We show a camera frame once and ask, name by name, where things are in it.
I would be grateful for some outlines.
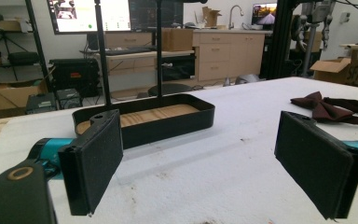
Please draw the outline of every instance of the white wall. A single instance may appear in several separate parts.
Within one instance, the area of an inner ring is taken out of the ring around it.
[[[354,4],[358,4],[358,0],[351,1]],[[235,24],[235,28],[240,28],[243,22],[251,22],[252,5],[254,3],[269,2],[275,2],[275,0],[209,0],[208,3],[204,5],[200,3],[185,4],[184,22],[196,22],[195,14],[197,15],[198,19],[201,20],[202,7],[209,7],[211,9],[220,10],[220,14],[222,14],[222,16],[218,17],[217,24],[228,25],[230,9],[234,5],[239,5],[244,12],[244,16],[241,17],[239,9],[234,8],[232,21]],[[34,14],[36,16],[36,22],[47,62],[50,59],[81,58],[82,54],[79,51],[86,45],[86,36],[54,35],[48,14],[47,1],[32,0],[32,3],[34,6]],[[301,6],[295,10],[295,14],[299,14],[300,9]],[[347,23],[340,24],[338,20],[340,14],[344,11],[351,13],[351,19]],[[16,10],[14,10],[12,7],[0,7],[0,12],[3,14],[11,14],[11,17],[16,16],[13,15],[16,13]],[[329,48],[327,51],[323,52],[322,59],[334,59],[338,56],[344,55],[346,51],[344,48],[341,48],[339,44],[358,42],[358,10],[351,6],[336,3],[333,17],[334,19],[330,26]],[[32,46],[32,39],[28,39],[28,42],[30,43],[29,45]],[[6,78],[12,78],[12,75],[0,75],[0,81]]]

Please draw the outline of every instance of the dark brown cloth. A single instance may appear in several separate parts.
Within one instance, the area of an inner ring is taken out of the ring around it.
[[[358,100],[323,98],[321,93],[316,91],[290,101],[294,105],[312,110],[312,118],[318,121],[358,124]]]

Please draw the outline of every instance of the tabletop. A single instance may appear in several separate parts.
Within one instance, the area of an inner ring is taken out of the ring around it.
[[[59,223],[336,223],[324,220],[274,156],[281,111],[310,116],[290,99],[315,91],[358,100],[356,87],[302,77],[189,92],[215,105],[213,127],[125,150],[92,217],[71,216],[63,181],[50,180]],[[41,138],[76,137],[75,110],[10,119],[0,132],[0,173]],[[317,126],[358,140],[358,125]],[[337,221],[358,224],[358,189],[349,217]]]

